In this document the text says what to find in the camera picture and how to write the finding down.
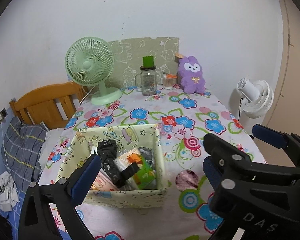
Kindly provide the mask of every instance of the fan base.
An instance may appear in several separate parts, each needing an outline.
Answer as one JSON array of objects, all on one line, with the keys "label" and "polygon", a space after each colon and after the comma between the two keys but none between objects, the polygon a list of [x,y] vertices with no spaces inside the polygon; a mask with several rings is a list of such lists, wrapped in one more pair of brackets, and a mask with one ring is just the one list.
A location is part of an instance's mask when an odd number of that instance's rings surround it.
[{"label": "fan base", "polygon": [[91,104],[95,106],[106,105],[118,100],[122,96],[122,91],[117,88],[106,88],[104,96],[97,93],[91,97]]}]

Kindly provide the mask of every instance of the yellow bow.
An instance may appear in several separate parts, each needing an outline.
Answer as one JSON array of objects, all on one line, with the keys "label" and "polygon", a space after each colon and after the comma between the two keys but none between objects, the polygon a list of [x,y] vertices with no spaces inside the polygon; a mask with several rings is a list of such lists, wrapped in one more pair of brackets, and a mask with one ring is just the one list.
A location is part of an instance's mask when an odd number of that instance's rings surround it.
[{"label": "yellow bow", "polygon": [[199,78],[199,77],[197,77],[197,78],[192,78],[191,80],[193,80],[195,84],[196,84],[196,83],[199,84],[200,78]]}]

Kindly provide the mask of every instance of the purple stuffed bunny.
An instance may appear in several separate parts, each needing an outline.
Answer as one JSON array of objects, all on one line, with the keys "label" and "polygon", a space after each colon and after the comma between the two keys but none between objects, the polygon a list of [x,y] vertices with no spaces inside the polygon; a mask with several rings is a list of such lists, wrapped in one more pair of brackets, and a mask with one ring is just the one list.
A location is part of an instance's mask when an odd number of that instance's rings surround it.
[{"label": "purple stuffed bunny", "polygon": [[178,72],[182,77],[180,85],[186,94],[194,92],[203,94],[205,92],[205,80],[202,77],[202,68],[193,56],[179,59]]}]

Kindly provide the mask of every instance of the wooden bed headboard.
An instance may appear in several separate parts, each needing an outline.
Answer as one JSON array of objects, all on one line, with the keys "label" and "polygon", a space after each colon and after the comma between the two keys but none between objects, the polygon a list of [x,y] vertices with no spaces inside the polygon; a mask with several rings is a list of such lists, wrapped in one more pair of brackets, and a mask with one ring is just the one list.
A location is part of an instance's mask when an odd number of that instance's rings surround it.
[{"label": "wooden bed headboard", "polygon": [[[27,124],[40,124],[43,121],[49,129],[65,127],[76,109],[72,95],[77,95],[79,102],[83,99],[82,86],[67,82],[49,85],[30,91],[18,101],[11,101],[10,106],[15,116]],[[63,120],[55,99],[59,99],[68,120]]]}]

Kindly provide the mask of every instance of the floral tablecloth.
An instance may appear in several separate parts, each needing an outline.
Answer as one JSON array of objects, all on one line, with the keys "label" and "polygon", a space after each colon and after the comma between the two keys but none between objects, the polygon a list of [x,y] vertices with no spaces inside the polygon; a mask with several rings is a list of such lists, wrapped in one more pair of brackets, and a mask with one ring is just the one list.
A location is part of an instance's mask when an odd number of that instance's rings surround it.
[{"label": "floral tablecloth", "polygon": [[[264,158],[236,118],[209,91],[186,95],[176,85],[159,86],[155,96],[145,97],[135,87],[122,89],[120,100],[94,106],[88,100],[66,125],[52,150],[39,184],[56,182],[61,163],[71,158],[71,140],[79,128],[159,123],[165,166],[169,178],[168,197],[162,208],[112,208],[82,204],[77,212],[97,240],[207,239],[222,218],[209,210],[213,189],[203,173],[207,156],[202,140],[212,132],[246,152],[255,162]],[[66,230],[51,205],[55,222]]]}]

